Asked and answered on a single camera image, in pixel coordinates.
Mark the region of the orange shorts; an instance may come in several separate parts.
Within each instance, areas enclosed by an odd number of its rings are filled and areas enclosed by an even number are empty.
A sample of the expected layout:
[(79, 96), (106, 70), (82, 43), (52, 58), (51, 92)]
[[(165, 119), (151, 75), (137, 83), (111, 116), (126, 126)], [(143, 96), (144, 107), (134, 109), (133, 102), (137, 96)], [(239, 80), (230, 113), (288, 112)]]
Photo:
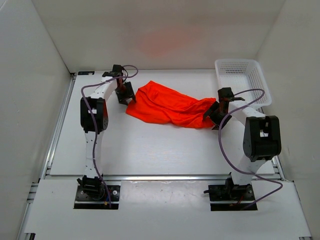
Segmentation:
[(143, 122), (191, 129), (215, 126), (210, 119), (203, 119), (215, 98), (196, 99), (154, 81), (140, 87), (135, 97), (136, 101), (128, 104), (126, 114)]

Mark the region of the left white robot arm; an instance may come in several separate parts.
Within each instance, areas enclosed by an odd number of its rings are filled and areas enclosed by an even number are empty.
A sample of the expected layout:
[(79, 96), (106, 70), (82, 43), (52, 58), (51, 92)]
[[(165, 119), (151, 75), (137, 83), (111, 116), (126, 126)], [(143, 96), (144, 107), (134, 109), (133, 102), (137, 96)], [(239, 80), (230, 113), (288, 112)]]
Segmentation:
[(116, 93), (118, 102), (127, 105), (128, 100), (136, 101), (136, 96), (128, 71), (121, 67), (119, 70), (106, 71), (102, 74), (101, 82), (84, 85), (80, 89), (80, 125), (85, 136), (85, 167), (79, 185), (85, 194), (95, 201), (112, 202), (111, 193), (103, 178), (101, 167), (101, 147), (105, 131), (109, 125), (107, 101)]

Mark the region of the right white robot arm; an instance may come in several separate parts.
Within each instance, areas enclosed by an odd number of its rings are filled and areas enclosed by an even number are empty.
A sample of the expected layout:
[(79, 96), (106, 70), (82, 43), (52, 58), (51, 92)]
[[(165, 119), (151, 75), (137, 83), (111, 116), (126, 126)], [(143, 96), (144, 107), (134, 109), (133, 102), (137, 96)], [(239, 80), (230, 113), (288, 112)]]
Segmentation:
[(242, 97), (221, 97), (202, 117), (213, 122), (213, 129), (218, 131), (219, 138), (231, 118), (244, 126), (243, 154), (237, 165), (226, 160), (232, 171), (225, 183), (212, 186), (207, 191), (215, 201), (246, 200), (246, 194), (252, 188), (252, 179), (263, 179), (257, 171), (282, 150), (278, 117), (258, 112)]

